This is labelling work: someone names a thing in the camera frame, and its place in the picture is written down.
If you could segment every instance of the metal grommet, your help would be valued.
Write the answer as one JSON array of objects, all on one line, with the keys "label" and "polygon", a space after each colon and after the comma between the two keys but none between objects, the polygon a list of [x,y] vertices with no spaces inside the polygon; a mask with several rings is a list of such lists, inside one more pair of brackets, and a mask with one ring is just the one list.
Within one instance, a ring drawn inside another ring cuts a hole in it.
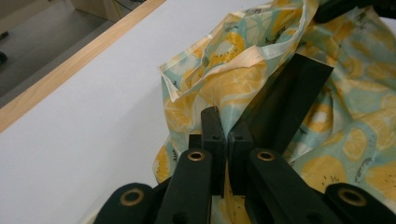
[{"label": "metal grommet", "polygon": [[257,158],[262,161],[273,161],[275,159],[275,155],[269,151],[260,151],[257,153]]},{"label": "metal grommet", "polygon": [[187,156],[191,161],[203,161],[205,158],[205,154],[200,151],[190,152]]},{"label": "metal grommet", "polygon": [[[134,194],[134,198],[132,200],[128,199],[128,196],[130,196],[131,194]],[[129,189],[122,194],[120,201],[124,206],[134,206],[142,202],[144,197],[145,193],[143,192],[143,190]]]},{"label": "metal grommet", "polygon": [[367,204],[366,198],[354,189],[341,188],[338,190],[338,197],[344,202],[358,207],[363,207]]}]

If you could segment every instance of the white surface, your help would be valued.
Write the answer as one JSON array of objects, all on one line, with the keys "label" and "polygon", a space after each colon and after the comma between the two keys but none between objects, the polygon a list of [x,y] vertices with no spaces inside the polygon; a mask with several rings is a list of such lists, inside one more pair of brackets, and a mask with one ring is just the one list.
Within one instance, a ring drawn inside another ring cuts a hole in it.
[{"label": "white surface", "polygon": [[261,2],[168,0],[2,132],[0,223],[81,223],[116,188],[155,186],[168,135],[157,66]]}]

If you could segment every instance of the printed plastic bag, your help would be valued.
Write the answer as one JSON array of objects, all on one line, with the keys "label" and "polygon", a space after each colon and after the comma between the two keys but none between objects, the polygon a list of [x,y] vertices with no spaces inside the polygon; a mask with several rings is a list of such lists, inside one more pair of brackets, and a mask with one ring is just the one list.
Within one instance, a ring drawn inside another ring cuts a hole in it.
[{"label": "printed plastic bag", "polygon": [[[216,106],[223,130],[294,53],[334,70],[284,158],[312,188],[363,188],[396,212],[396,41],[370,8],[325,24],[319,3],[275,0],[229,14],[208,36],[160,66],[170,135],[155,159],[159,182],[172,175],[200,113]],[[247,223],[243,198],[214,199],[213,223]]]}]

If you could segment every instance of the wooden edge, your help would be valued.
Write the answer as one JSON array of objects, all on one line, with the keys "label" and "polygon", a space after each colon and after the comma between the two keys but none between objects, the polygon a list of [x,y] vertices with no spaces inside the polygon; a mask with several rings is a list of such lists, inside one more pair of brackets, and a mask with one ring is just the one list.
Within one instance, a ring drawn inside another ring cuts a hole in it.
[{"label": "wooden edge", "polygon": [[165,0],[148,0],[95,38],[13,101],[0,108],[0,133],[50,95],[93,58],[132,29]]}]

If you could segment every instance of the black bar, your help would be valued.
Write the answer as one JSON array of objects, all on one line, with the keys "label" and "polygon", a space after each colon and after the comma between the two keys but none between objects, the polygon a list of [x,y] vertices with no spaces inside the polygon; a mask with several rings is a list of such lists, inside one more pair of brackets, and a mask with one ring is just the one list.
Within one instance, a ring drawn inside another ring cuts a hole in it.
[{"label": "black bar", "polygon": [[223,196],[226,162],[226,140],[218,110],[212,106],[201,113],[202,148],[213,157],[212,195]]},{"label": "black bar", "polygon": [[252,151],[248,172],[276,223],[342,223],[275,151]]},{"label": "black bar", "polygon": [[345,223],[396,223],[396,215],[384,204],[352,185],[330,185],[326,188],[323,200]]},{"label": "black bar", "polygon": [[210,221],[212,156],[201,149],[183,152],[155,223],[204,224]]},{"label": "black bar", "polygon": [[256,147],[283,154],[331,72],[332,67],[295,54],[272,74],[241,117]]},{"label": "black bar", "polygon": [[248,182],[248,158],[254,149],[253,138],[242,120],[228,134],[228,170],[233,195],[245,195]]},{"label": "black bar", "polygon": [[128,184],[117,189],[100,210],[94,224],[152,223],[154,190],[144,184]]}]

